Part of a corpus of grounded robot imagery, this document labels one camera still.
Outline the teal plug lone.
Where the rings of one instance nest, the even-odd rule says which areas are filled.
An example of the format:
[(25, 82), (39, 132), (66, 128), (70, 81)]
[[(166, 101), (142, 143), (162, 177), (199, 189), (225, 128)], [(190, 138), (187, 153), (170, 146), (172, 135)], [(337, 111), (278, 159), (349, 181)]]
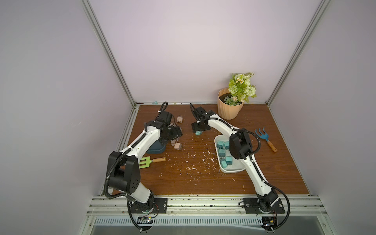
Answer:
[(226, 150), (230, 149), (230, 142), (229, 142), (229, 141), (224, 142), (223, 145), (224, 145), (224, 148), (225, 148)]

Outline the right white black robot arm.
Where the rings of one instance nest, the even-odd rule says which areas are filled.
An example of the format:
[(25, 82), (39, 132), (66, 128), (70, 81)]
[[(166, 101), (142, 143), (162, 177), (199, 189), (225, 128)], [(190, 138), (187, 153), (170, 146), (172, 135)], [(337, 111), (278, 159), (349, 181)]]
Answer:
[[(250, 177), (258, 198), (258, 211), (265, 216), (261, 218), (260, 225), (267, 232), (275, 232), (288, 220), (291, 212), (291, 204), (287, 195), (270, 184), (260, 169), (255, 154), (260, 150), (261, 142), (257, 134), (245, 128), (237, 128), (212, 110), (206, 111), (202, 107), (194, 107), (190, 104), (190, 110), (196, 122), (192, 124), (194, 132), (216, 129), (229, 139), (229, 151), (234, 159), (242, 163)], [(285, 218), (278, 222), (277, 209), (284, 206), (278, 195), (281, 193), (287, 203)]]

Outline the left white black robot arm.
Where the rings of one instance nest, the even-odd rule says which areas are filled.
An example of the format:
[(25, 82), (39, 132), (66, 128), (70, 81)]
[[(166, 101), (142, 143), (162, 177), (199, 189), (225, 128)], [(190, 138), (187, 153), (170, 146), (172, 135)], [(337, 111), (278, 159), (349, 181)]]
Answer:
[(153, 212), (159, 208), (154, 203), (154, 194), (141, 183), (139, 163), (154, 143), (165, 147), (171, 140), (183, 134), (180, 127), (171, 124), (173, 114), (166, 111), (168, 102), (163, 102), (155, 119), (146, 122), (142, 133), (120, 152), (112, 152), (108, 158), (103, 194), (108, 199), (127, 198), (127, 212), (133, 225), (142, 233), (151, 229), (140, 226), (131, 212), (131, 203), (143, 211)]

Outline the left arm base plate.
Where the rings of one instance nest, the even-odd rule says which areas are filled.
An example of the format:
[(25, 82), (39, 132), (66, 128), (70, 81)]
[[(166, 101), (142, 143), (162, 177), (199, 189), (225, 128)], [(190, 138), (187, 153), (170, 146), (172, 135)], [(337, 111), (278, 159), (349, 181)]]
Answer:
[(140, 203), (138, 201), (128, 202), (131, 213), (148, 214), (148, 213), (166, 213), (168, 206), (167, 198), (153, 198), (146, 203)]

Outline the white oval storage tray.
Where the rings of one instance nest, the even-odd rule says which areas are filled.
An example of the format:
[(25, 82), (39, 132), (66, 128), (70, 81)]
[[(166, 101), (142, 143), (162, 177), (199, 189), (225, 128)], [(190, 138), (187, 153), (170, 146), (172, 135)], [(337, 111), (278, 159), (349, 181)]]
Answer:
[[(223, 141), (227, 142), (229, 141), (229, 138), (227, 138), (224, 135), (218, 135), (214, 138), (214, 145), (216, 147), (216, 142)], [(238, 173), (245, 170), (244, 165), (239, 161), (236, 160), (230, 153), (230, 150), (226, 149), (218, 149), (216, 148), (216, 155), (217, 160), (219, 164), (219, 168), (223, 173)]]

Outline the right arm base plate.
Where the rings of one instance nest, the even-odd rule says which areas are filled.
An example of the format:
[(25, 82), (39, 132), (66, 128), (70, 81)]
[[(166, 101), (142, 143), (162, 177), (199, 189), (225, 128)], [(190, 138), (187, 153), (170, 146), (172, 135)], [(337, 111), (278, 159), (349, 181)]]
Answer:
[(274, 214), (285, 213), (286, 209), (279, 198), (274, 204), (258, 198), (243, 198), (242, 205), (249, 214)]

